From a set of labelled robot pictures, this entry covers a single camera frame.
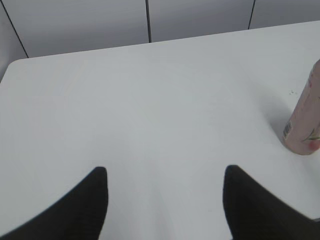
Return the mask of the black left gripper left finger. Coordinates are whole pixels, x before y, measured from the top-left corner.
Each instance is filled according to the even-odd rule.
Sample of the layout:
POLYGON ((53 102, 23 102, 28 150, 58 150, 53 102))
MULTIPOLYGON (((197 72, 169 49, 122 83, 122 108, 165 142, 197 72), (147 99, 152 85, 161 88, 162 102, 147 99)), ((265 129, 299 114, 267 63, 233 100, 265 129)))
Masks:
POLYGON ((45 211, 2 240, 97 240, 109 203, 108 174, 95 167, 81 182, 45 211))

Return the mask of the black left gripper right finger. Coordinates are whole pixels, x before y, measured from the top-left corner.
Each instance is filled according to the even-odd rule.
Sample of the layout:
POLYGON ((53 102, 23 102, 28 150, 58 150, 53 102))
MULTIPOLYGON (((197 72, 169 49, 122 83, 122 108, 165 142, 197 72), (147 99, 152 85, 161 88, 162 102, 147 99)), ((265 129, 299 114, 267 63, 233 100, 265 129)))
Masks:
POLYGON ((319 221, 277 198, 243 169, 224 172, 223 209, 234 240, 318 240, 319 221))

